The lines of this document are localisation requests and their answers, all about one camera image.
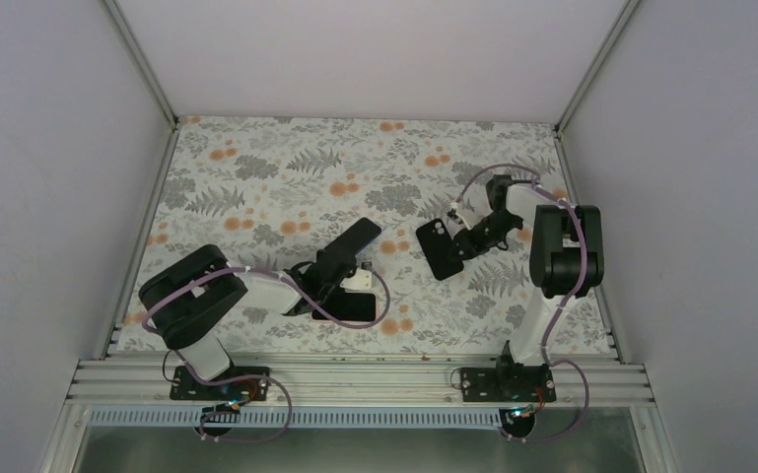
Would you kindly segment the black phone with pink edge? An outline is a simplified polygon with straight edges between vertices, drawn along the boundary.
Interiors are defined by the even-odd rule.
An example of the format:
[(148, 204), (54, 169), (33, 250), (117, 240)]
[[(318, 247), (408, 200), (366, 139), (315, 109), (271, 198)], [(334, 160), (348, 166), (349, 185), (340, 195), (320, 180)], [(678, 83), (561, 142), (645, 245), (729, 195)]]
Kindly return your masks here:
[(320, 306), (335, 318), (348, 323), (373, 322), (377, 318), (377, 297), (371, 293), (338, 290)]

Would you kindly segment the black phone case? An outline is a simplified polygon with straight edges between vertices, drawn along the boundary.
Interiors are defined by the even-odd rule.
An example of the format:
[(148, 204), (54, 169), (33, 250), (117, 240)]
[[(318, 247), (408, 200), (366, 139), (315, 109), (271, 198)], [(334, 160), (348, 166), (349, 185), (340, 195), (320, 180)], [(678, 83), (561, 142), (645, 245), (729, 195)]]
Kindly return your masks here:
[(433, 219), (420, 226), (415, 236), (437, 281), (444, 281), (463, 271), (464, 263), (454, 252), (456, 247), (442, 219)]

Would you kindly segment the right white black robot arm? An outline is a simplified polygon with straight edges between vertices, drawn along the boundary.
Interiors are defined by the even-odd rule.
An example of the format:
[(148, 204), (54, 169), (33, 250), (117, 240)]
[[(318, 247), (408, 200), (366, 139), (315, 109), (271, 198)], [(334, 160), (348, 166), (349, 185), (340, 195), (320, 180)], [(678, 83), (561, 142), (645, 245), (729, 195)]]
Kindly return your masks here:
[(552, 360), (549, 341), (569, 301), (584, 297), (603, 279), (601, 215), (595, 206), (556, 196), (535, 178), (496, 174), (486, 184), (486, 195), (490, 212), (482, 218), (467, 213), (460, 197), (451, 203), (448, 217), (460, 226), (452, 253), (470, 260), (494, 247), (506, 249), (508, 233), (531, 223), (528, 265), (534, 290), (493, 374), (497, 393), (518, 401), (529, 391), (541, 396), (550, 389), (555, 367), (583, 373), (571, 360)]

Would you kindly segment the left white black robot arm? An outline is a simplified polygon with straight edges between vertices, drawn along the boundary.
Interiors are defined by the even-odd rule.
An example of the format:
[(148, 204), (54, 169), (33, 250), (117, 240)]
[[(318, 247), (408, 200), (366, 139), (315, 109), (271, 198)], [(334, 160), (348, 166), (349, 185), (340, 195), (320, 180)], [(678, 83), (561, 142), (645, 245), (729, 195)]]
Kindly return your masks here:
[(231, 309), (373, 322), (376, 296), (343, 286), (358, 273), (354, 256), (337, 250), (273, 271), (233, 266), (218, 246), (206, 244), (148, 280), (138, 298), (147, 310), (144, 327), (192, 367), (206, 396), (220, 399), (233, 390), (236, 375), (214, 329)]

